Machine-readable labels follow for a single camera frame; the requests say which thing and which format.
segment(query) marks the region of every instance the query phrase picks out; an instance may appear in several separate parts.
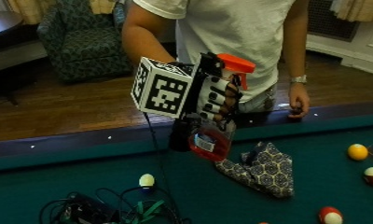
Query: white t-shirt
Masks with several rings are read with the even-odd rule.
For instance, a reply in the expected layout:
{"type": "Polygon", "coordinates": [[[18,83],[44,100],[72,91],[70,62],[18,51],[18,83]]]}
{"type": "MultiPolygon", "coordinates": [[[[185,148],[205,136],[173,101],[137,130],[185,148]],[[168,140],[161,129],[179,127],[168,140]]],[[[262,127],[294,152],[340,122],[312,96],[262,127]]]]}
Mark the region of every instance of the white t-shirt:
{"type": "Polygon", "coordinates": [[[152,13],[177,20],[177,59],[229,53],[256,63],[241,103],[277,82],[284,21],[294,0],[135,0],[152,13]]]}

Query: armchair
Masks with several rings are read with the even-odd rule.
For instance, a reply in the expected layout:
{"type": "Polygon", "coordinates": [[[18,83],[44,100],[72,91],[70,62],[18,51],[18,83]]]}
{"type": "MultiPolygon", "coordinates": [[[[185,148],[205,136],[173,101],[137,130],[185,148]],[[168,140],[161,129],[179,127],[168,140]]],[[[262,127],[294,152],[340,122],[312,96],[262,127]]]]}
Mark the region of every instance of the armchair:
{"type": "Polygon", "coordinates": [[[58,78],[64,83],[132,73],[121,49],[123,5],[95,15],[88,0],[56,0],[38,27],[58,78]]]}

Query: wall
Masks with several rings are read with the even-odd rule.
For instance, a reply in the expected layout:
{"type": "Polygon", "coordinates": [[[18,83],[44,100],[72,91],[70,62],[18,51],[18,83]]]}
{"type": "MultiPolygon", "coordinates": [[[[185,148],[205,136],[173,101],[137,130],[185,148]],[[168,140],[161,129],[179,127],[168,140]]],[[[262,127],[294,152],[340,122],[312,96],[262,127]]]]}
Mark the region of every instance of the wall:
{"type": "MultiPolygon", "coordinates": [[[[341,57],[342,65],[373,73],[373,22],[361,23],[352,42],[309,35],[308,49],[341,57]]],[[[0,69],[46,56],[39,41],[0,49],[0,69]]]]}
{"type": "Polygon", "coordinates": [[[342,65],[373,73],[373,22],[362,22],[352,42],[308,36],[308,49],[342,58],[342,65]]]}

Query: green felt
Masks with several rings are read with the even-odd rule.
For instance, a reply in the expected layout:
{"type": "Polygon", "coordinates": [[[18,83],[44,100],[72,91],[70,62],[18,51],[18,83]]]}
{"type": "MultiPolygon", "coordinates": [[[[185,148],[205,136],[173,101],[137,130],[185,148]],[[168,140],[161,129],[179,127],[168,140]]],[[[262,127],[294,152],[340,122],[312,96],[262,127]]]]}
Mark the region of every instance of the green felt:
{"type": "MultiPolygon", "coordinates": [[[[257,140],[236,141],[231,160],[237,161],[240,153],[249,151],[257,140]]],[[[373,158],[353,161],[345,154],[354,143],[373,144],[373,127],[277,135],[266,140],[293,158],[296,195],[276,199],[232,181],[193,152],[169,151],[161,160],[183,217],[197,224],[309,224],[318,223],[317,213],[330,205],[342,211],[345,223],[373,224],[373,187],[362,178],[373,158]]],[[[133,188],[147,173],[164,188],[155,153],[0,172],[0,224],[38,223],[39,210],[48,201],[75,190],[90,196],[102,187],[121,192],[133,188]]]]}

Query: person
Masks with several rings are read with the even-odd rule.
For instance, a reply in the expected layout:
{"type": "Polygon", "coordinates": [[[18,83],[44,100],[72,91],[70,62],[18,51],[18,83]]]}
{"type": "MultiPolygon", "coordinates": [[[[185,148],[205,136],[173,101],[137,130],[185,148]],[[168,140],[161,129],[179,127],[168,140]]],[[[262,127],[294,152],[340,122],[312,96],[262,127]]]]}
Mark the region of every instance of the person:
{"type": "MultiPolygon", "coordinates": [[[[238,112],[270,111],[274,106],[277,64],[284,55],[290,84],[289,106],[300,109],[292,119],[309,112],[305,86],[308,0],[133,0],[121,30],[121,43],[135,65],[140,57],[163,63],[195,64],[201,52],[228,53],[256,64],[241,91],[238,112]],[[172,20],[177,20],[177,57],[159,42],[172,20]]],[[[215,114],[223,119],[235,104],[225,91],[225,103],[215,114]]]]}

